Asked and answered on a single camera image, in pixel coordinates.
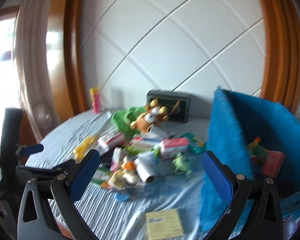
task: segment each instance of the light blue bedsheet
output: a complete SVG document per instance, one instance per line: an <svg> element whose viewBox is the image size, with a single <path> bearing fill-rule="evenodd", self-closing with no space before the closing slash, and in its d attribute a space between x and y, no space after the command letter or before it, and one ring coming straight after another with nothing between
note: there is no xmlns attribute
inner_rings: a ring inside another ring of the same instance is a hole
<svg viewBox="0 0 300 240"><path fill-rule="evenodd" d="M26 165L37 168L52 168L72 158L72 151L87 135L110 129L109 112L99 116L92 111L79 114L53 130L43 140L44 151L31 155ZM206 140L209 120L196 119L187 124L167 122L164 128L177 136L192 132ZM199 211L203 184L201 156L191 156L193 173L159 176L145 188L144 193L127 202L118 202L114 193L93 184L88 185L83 197L75 203L85 222L100 240L147 239L145 213L178 208L185 234L174 239L202 240ZM54 216L63 222L54 201L50 202Z"/></svg>

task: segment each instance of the blue storage bin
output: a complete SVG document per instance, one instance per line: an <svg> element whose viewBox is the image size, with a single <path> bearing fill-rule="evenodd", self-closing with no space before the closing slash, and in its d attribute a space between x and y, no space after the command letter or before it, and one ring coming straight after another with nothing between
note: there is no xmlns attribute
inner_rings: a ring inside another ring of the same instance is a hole
<svg viewBox="0 0 300 240"><path fill-rule="evenodd" d="M294 185L293 195L281 199L283 218L300 216L300 123L280 103L229 92L218 88L210 114L207 150L236 173L253 179L253 169L246 145L255 137L269 150L281 151L286 158L277 180ZM211 181L204 175L200 223L208 231L226 208ZM240 218L242 227L249 214L251 202Z"/></svg>

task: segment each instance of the screw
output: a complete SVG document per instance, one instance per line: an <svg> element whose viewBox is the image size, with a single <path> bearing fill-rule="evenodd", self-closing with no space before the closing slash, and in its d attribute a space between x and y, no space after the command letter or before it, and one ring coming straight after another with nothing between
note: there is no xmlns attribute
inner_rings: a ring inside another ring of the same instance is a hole
<svg viewBox="0 0 300 240"><path fill-rule="evenodd" d="M34 182L35 182L35 178L28 180L29 184L34 183Z"/></svg>
<svg viewBox="0 0 300 240"><path fill-rule="evenodd" d="M62 174L59 174L58 177L57 177L58 180L63 180L63 179L65 179L65 178L66 178L66 175L63 174L63 173L62 173Z"/></svg>
<svg viewBox="0 0 300 240"><path fill-rule="evenodd" d="M245 178L245 176L241 173L238 173L236 177L238 180L244 180L244 178Z"/></svg>
<svg viewBox="0 0 300 240"><path fill-rule="evenodd" d="M266 182L269 183L269 184L272 184L272 183L273 183L273 179L271 179L271 178L266 178Z"/></svg>

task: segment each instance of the pink box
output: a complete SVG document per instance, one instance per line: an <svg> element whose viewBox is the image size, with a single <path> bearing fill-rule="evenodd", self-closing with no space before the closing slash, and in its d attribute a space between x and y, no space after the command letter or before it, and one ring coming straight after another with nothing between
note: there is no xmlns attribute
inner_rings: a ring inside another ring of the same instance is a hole
<svg viewBox="0 0 300 240"><path fill-rule="evenodd" d="M160 152L163 159L175 158L176 153L188 149L189 141L187 138L165 139L160 143Z"/></svg>
<svg viewBox="0 0 300 240"><path fill-rule="evenodd" d="M262 166L263 175L271 178L277 177L285 155L282 152L269 151L265 163Z"/></svg>

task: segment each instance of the paper roll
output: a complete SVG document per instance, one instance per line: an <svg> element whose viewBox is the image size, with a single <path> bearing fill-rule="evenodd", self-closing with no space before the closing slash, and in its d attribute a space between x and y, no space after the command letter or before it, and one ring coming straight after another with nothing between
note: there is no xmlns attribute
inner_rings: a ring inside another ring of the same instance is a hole
<svg viewBox="0 0 300 240"><path fill-rule="evenodd" d="M170 135L163 129L151 124L145 134L146 137L158 138L158 139L167 139Z"/></svg>
<svg viewBox="0 0 300 240"><path fill-rule="evenodd" d="M137 158L134 163L137 167L137 173L142 182L151 183L155 180L155 173L153 169L143 158Z"/></svg>

